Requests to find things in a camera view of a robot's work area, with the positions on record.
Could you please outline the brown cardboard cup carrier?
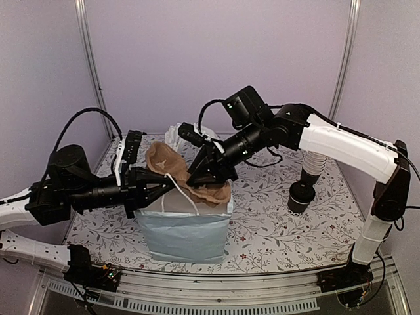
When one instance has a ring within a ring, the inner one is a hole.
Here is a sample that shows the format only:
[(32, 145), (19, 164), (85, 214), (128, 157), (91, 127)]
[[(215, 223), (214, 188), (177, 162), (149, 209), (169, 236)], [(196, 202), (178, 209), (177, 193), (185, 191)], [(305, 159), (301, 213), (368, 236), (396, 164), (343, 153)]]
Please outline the brown cardboard cup carrier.
[(199, 188), (187, 185), (190, 174), (184, 158), (163, 142), (153, 142), (145, 153), (145, 160), (149, 170), (162, 175), (169, 173), (177, 184), (188, 192), (194, 203), (205, 203), (209, 207), (216, 207), (228, 203), (232, 197), (228, 182), (206, 184)]

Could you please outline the light blue paper bag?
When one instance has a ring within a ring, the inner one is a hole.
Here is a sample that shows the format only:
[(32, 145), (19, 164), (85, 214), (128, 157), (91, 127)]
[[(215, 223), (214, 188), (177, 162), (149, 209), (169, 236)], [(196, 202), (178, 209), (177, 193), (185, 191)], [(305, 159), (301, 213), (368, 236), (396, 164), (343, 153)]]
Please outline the light blue paper bag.
[(216, 207), (196, 204), (170, 174), (164, 178), (175, 187), (136, 212), (152, 258), (178, 263), (221, 263), (234, 199)]

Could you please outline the black and white paper cup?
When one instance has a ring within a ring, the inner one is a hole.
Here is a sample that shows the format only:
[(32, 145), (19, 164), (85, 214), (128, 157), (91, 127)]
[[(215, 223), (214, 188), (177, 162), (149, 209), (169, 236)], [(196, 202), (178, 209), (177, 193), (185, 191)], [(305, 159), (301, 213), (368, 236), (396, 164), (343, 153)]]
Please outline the black and white paper cup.
[(315, 195), (316, 192), (312, 185), (301, 180), (293, 183), (289, 189), (288, 209), (293, 214), (303, 213), (314, 200)]

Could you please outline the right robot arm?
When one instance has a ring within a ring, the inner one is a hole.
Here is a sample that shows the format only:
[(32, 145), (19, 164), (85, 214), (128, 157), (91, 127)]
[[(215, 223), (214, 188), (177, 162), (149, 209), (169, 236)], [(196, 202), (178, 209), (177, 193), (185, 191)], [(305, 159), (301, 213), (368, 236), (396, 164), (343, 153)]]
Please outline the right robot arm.
[(375, 181), (373, 204), (362, 233), (352, 247), (349, 264), (339, 273), (345, 286), (364, 277), (368, 265), (405, 212), (412, 166), (404, 142), (377, 140), (331, 121), (306, 104), (270, 106), (247, 86), (222, 101), (236, 133), (222, 141), (203, 134), (200, 126), (183, 123), (178, 134), (199, 148), (189, 168), (188, 185), (222, 184), (236, 180), (236, 165), (264, 148), (283, 146), (304, 152), (303, 171), (317, 177), (331, 158)]

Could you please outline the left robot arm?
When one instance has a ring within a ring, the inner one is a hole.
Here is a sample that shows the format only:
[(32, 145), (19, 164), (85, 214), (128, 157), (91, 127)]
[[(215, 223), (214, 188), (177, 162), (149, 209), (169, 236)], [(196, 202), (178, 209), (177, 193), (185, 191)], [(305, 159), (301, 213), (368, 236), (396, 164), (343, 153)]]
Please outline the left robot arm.
[[(117, 151), (107, 177), (95, 175), (82, 146), (60, 146), (70, 125), (81, 115), (97, 112), (115, 128), (119, 137)], [(16, 226), (48, 226), (68, 221), (73, 211), (83, 214), (94, 209), (123, 206), (127, 218), (144, 209), (175, 187), (170, 175), (135, 167), (142, 140), (140, 131), (123, 135), (115, 119), (100, 108), (84, 108), (65, 124), (50, 153), (41, 180), (29, 188), (1, 200), (1, 256), (29, 259), (42, 266), (72, 274), (84, 285), (105, 276), (110, 264), (96, 267), (89, 250), (82, 245), (55, 246), (21, 238), (10, 229)]]

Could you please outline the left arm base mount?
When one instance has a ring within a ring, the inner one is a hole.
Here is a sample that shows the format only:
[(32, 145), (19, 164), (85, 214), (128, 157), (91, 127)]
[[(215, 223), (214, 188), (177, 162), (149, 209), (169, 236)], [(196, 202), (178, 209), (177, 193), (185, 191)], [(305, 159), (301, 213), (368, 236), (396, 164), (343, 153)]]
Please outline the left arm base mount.
[(110, 263), (102, 266), (71, 266), (64, 273), (64, 279), (84, 287), (115, 293), (121, 280), (121, 269)]

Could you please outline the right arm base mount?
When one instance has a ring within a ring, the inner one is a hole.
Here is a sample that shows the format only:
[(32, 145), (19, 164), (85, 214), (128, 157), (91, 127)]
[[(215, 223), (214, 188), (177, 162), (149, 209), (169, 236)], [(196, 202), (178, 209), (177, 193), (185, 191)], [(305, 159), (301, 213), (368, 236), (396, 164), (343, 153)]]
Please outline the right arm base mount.
[(322, 293), (361, 285), (373, 280), (370, 265), (350, 262), (343, 267), (317, 273), (316, 285)]

